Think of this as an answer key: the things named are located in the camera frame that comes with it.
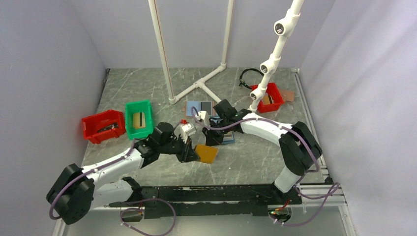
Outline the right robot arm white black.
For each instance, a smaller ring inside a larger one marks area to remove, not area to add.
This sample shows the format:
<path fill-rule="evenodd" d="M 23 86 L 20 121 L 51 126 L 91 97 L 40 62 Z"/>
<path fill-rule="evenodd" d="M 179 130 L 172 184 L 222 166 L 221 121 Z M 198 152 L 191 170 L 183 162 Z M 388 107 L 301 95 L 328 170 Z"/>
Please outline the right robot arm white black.
<path fill-rule="evenodd" d="M 295 124 L 281 123 L 264 118 L 249 109 L 237 110 L 224 99 L 214 106 L 218 119 L 211 119 L 206 111 L 191 108 L 193 118 L 206 132 L 206 142 L 219 142 L 227 132 L 253 135 L 280 147 L 284 168 L 272 183 L 271 198 L 283 204 L 290 191 L 300 183 L 308 172 L 319 172 L 318 159 L 323 151 L 309 127 L 298 121 Z"/>

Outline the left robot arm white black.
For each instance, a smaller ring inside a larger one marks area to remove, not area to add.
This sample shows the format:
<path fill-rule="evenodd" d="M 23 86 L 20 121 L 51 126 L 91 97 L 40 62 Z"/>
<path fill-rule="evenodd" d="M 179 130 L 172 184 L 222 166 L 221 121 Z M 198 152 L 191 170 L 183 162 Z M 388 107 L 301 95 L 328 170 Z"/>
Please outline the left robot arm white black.
<path fill-rule="evenodd" d="M 157 161 L 161 154 L 175 155 L 181 163 L 200 160 L 190 138 L 196 127 L 190 123 L 177 126 L 178 136 L 174 126 L 161 122 L 147 138 L 135 139 L 130 148 L 114 157 L 83 167 L 65 167 L 46 196 L 51 205 L 49 217 L 73 224 L 96 207 L 136 206 L 143 199 L 143 189 L 128 173 Z"/>

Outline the orange card holder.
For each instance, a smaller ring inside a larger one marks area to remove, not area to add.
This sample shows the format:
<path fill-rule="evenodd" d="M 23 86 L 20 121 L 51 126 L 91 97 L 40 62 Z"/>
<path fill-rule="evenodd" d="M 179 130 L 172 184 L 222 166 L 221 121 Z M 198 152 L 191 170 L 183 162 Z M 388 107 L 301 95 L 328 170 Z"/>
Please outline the orange card holder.
<path fill-rule="evenodd" d="M 194 151 L 198 155 L 198 161 L 206 164 L 212 164 L 218 154 L 218 149 L 206 145 L 196 145 Z"/>

